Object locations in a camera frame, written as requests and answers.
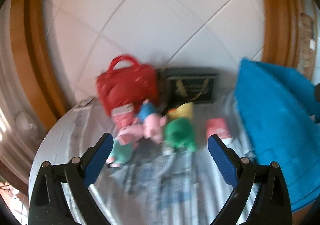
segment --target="gold ribbon handle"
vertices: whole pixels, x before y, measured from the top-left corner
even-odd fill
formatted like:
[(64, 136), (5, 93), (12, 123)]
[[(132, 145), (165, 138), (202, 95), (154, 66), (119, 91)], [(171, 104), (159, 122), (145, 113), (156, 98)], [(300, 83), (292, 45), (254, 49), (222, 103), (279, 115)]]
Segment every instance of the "gold ribbon handle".
[(178, 89), (180, 95), (181, 95), (183, 98), (185, 98), (186, 100), (188, 100), (188, 101), (196, 100), (196, 99), (198, 99), (201, 95), (203, 95), (203, 94), (205, 93), (206, 88), (208, 87), (208, 84), (209, 84), (209, 78), (206, 78), (206, 79), (204, 80), (204, 82), (203, 82), (201, 91), (200, 91), (196, 96), (194, 96), (193, 98), (189, 99), (189, 95), (188, 95), (188, 93), (187, 93), (186, 88), (185, 88), (184, 85), (183, 85), (182, 79), (178, 79), (178, 80), (176, 81), (176, 86), (177, 86), (177, 89)]

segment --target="pig head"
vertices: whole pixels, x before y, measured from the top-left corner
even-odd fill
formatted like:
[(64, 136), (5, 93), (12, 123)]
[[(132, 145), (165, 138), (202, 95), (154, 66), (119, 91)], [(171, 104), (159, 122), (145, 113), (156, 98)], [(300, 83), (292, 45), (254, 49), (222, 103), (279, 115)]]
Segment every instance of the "pig head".
[(133, 148), (137, 148), (139, 145), (138, 141), (143, 137), (143, 125), (135, 124), (131, 126), (124, 127), (119, 130), (116, 139), (119, 141), (120, 145), (126, 145), (132, 142)]
[(157, 113), (147, 116), (143, 123), (143, 135), (145, 138), (151, 138), (153, 142), (160, 144), (163, 142), (163, 128), (167, 117), (161, 117)]

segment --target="stuffed animal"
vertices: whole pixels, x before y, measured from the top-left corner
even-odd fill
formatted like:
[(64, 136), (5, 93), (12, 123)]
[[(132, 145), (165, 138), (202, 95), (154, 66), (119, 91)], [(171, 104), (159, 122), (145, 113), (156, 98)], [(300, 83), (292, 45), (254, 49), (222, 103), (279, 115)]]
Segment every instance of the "stuffed animal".
[(185, 117), (180, 117), (169, 122), (164, 128), (165, 142), (173, 148), (188, 148), (196, 151), (196, 133)]
[(133, 150), (137, 148), (139, 145), (138, 141), (142, 137), (142, 124), (131, 125), (120, 129), (106, 163), (112, 163), (110, 167), (120, 167), (127, 163), (131, 159)]
[(120, 142), (115, 139), (113, 142), (113, 149), (106, 161), (107, 164), (111, 164), (110, 167), (120, 167), (121, 165), (127, 163), (133, 153), (133, 144), (129, 143), (126, 145), (121, 145)]
[(174, 108), (170, 111), (168, 111), (167, 116), (169, 118), (169, 121), (175, 120), (180, 117), (185, 117), (188, 120), (192, 121), (193, 119), (193, 103), (188, 102), (180, 107)]
[(166, 124), (167, 117), (162, 117), (156, 112), (155, 106), (146, 99), (141, 105), (138, 119), (143, 121), (143, 135), (151, 138), (157, 144), (163, 141), (163, 128)]

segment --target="blue gripper pad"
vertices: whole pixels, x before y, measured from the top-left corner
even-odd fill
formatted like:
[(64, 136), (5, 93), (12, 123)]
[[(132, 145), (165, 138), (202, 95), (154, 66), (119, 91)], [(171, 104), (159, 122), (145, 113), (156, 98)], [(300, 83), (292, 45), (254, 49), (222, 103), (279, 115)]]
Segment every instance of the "blue gripper pad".
[(89, 148), (89, 150), (96, 150), (96, 153), (92, 156), (91, 160), (87, 163), (84, 169), (84, 179), (83, 183), (86, 188), (89, 187), (90, 184), (96, 182), (106, 160), (108, 159), (111, 150), (113, 149), (113, 137), (105, 133), (97, 144), (93, 148)]
[(212, 135), (208, 139), (208, 150), (219, 168), (226, 184), (236, 188), (238, 184), (237, 167), (228, 154), (228, 150), (232, 149), (227, 148), (217, 135)]

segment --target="white wall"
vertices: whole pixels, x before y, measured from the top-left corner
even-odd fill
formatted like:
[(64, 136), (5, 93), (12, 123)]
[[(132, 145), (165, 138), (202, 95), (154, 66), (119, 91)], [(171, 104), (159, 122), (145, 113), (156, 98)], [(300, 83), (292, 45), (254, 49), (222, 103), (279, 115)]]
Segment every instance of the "white wall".
[(215, 67), (234, 85), (243, 56), (260, 60), (263, 0), (44, 0), (47, 43), (71, 100), (96, 94), (94, 79), (130, 53), (155, 67)]

